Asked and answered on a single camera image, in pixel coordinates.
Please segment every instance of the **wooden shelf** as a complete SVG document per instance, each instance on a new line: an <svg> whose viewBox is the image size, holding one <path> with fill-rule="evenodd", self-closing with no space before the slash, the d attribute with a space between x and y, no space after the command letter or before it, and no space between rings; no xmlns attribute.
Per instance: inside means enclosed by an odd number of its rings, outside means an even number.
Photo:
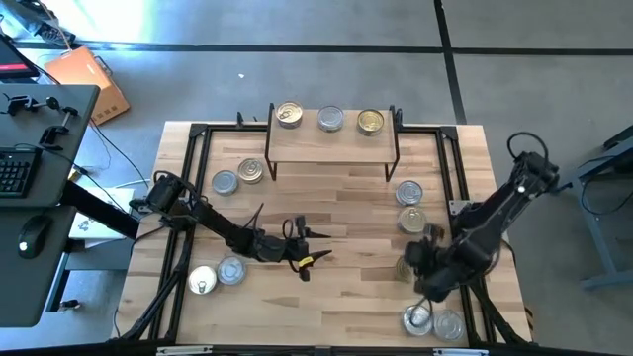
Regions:
<svg viewBox="0 0 633 356"><path fill-rule="evenodd" d="M271 113L268 159L274 163L394 163L397 149L391 111L380 111L385 125L375 136L365 136L356 129L360 112L343 111L343 128L336 133L326 133L318 127L318 110L304 110L301 125L295 129L282 128Z"/></svg>

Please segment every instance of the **keyboard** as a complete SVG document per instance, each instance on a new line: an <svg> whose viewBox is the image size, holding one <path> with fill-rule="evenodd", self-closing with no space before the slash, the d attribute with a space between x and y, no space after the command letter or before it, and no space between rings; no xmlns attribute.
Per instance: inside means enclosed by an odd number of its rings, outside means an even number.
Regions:
<svg viewBox="0 0 633 356"><path fill-rule="evenodd" d="M0 147L0 199L27 196L41 155L37 147Z"/></svg>

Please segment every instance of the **silver can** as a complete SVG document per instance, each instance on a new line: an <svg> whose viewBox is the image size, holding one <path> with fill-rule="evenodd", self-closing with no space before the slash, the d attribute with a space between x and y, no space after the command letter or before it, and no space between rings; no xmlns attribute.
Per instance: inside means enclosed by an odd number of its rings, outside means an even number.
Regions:
<svg viewBox="0 0 633 356"><path fill-rule="evenodd" d="M318 128L326 133L335 133L343 127L345 115L335 106L326 106L318 111Z"/></svg>
<svg viewBox="0 0 633 356"><path fill-rule="evenodd" d="M204 295L210 292L218 281L216 271L209 266L200 266L189 274L189 289L191 292Z"/></svg>
<svg viewBox="0 0 633 356"><path fill-rule="evenodd" d="M363 135L379 134L385 124L385 118L379 111L369 109L358 114L356 129Z"/></svg>
<svg viewBox="0 0 633 356"><path fill-rule="evenodd" d="M228 170L216 173L211 181L214 191L222 196L233 194L237 190L238 184L235 173Z"/></svg>
<svg viewBox="0 0 633 356"><path fill-rule="evenodd" d="M301 104L290 101L281 104L275 111L277 122L284 129L297 128L301 124L303 115L304 108Z"/></svg>
<svg viewBox="0 0 633 356"><path fill-rule="evenodd" d="M422 200L422 187L413 181L404 181L396 190L396 199L404 206L419 204Z"/></svg>
<svg viewBox="0 0 633 356"><path fill-rule="evenodd" d="M437 312L433 316L433 333L444 341L457 341L464 335L466 325L461 316L451 310Z"/></svg>
<svg viewBox="0 0 633 356"><path fill-rule="evenodd" d="M246 158L237 167L237 175L246 184L255 184L264 177L264 166L255 158Z"/></svg>
<svg viewBox="0 0 633 356"><path fill-rule="evenodd" d="M237 257L227 257L218 266L218 278L226 285L237 285L246 277L246 265Z"/></svg>
<svg viewBox="0 0 633 356"><path fill-rule="evenodd" d="M405 233L422 233L425 225L426 216L421 207L406 207L398 216L398 227Z"/></svg>
<svg viewBox="0 0 633 356"><path fill-rule="evenodd" d="M413 336L424 336L433 327L431 312L423 306L410 306L403 312L403 326Z"/></svg>

